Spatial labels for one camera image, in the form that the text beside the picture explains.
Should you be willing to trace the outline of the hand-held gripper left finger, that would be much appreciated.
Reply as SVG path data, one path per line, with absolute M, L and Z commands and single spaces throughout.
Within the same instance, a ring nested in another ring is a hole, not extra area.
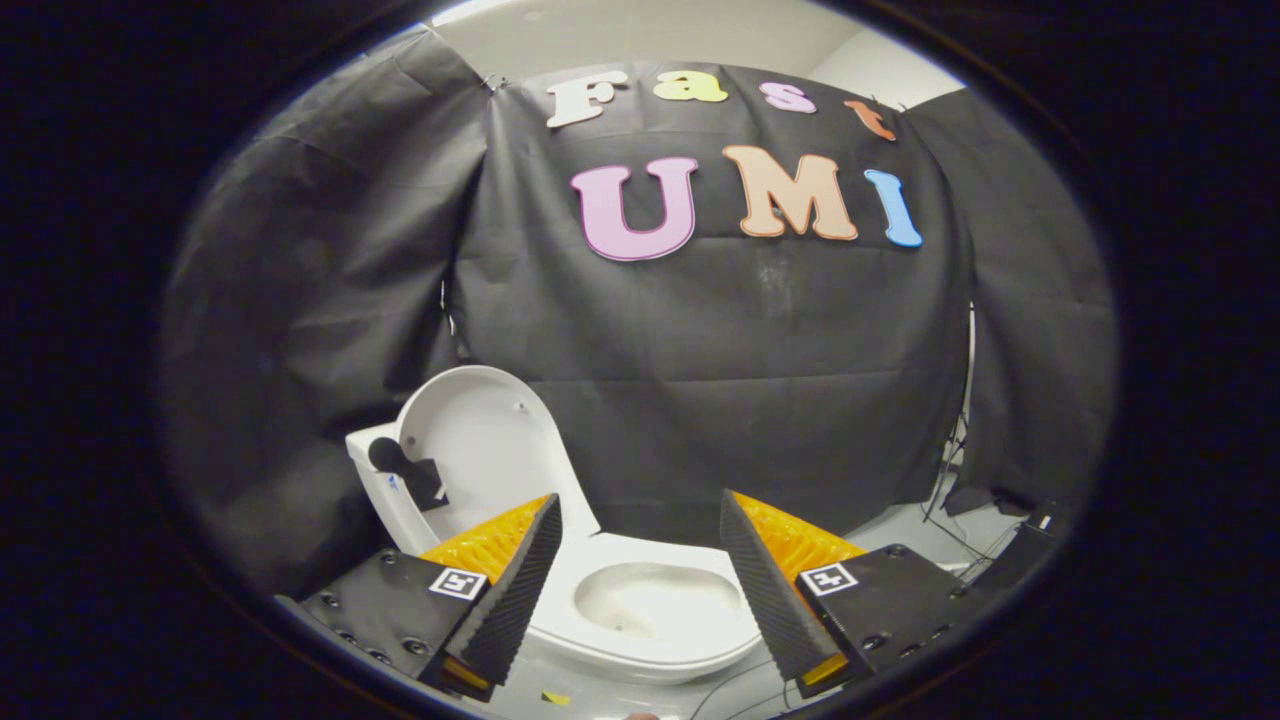
M 561 497 L 543 495 L 426 553 L 379 550 L 275 602 L 364 675 L 486 703 L 508 680 L 562 536 Z

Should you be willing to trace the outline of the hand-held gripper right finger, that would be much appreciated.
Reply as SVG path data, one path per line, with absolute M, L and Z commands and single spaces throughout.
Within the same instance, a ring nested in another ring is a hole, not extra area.
M 783 680 L 804 698 L 947 643 L 986 594 L 905 544 L 861 550 L 726 489 L 719 541 Z

